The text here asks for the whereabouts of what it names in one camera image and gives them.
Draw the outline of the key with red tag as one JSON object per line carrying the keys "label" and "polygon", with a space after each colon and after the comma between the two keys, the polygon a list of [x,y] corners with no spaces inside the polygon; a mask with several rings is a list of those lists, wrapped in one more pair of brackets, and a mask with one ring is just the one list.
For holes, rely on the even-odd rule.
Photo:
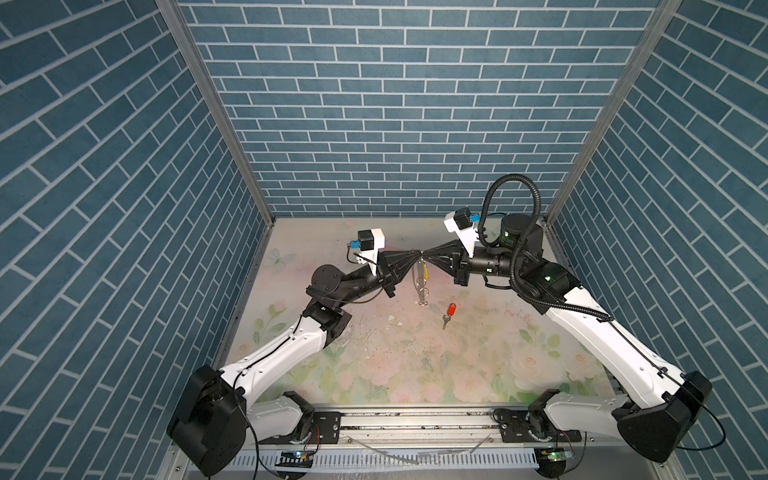
{"label": "key with red tag", "polygon": [[450,303],[449,304],[449,306],[448,306],[448,308],[446,310],[446,313],[442,317],[442,321],[443,321],[442,329],[443,330],[445,330],[447,328],[449,322],[452,320],[452,318],[453,318],[453,316],[454,316],[454,314],[456,312],[456,309],[457,309],[457,305],[455,303]]}

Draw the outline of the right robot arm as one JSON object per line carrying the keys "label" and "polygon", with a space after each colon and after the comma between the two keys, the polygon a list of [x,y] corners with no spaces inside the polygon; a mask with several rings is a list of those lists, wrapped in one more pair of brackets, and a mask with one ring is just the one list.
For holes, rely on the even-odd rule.
{"label": "right robot arm", "polygon": [[700,372],[682,372],[665,361],[615,321],[603,319],[603,309],[565,267],[543,256],[543,229],[533,227],[520,259],[512,250],[530,218],[506,215],[499,243],[485,246],[478,239],[478,216],[468,209],[444,219],[457,240],[427,250],[425,261],[465,286],[470,276],[518,277],[532,286],[529,300],[539,313],[563,327],[615,377],[621,393],[604,400],[548,389],[528,407],[530,434],[550,441],[565,431],[598,433],[622,439],[644,458],[665,462],[695,424],[712,391]]}

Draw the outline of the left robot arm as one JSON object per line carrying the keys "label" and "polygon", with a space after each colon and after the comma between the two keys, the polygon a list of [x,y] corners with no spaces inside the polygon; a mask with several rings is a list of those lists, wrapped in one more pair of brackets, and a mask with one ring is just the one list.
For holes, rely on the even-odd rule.
{"label": "left robot arm", "polygon": [[295,393],[265,403],[261,395],[343,333],[351,320],[346,305],[381,292],[394,295],[421,257],[419,250],[385,251],[350,273],[319,266],[306,289],[308,305],[283,333],[236,362],[219,369],[204,365],[191,374],[167,427],[170,439],[207,477],[227,466],[248,437],[303,440],[313,407]]}

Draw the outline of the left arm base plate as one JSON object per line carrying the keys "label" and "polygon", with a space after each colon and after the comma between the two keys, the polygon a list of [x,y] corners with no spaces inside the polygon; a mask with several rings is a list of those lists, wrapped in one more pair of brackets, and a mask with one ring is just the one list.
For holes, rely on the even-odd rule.
{"label": "left arm base plate", "polygon": [[258,435],[264,445],[336,445],[339,442],[342,414],[339,411],[315,412],[311,420],[301,419],[293,432],[266,437]]}

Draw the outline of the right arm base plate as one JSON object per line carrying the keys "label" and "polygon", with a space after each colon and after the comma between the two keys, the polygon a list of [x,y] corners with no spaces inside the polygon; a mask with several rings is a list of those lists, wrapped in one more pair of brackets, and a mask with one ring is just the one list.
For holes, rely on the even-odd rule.
{"label": "right arm base plate", "polygon": [[580,431],[557,430],[542,415],[531,413],[527,409],[496,408],[492,411],[491,418],[498,425],[504,443],[576,443],[582,440]]}

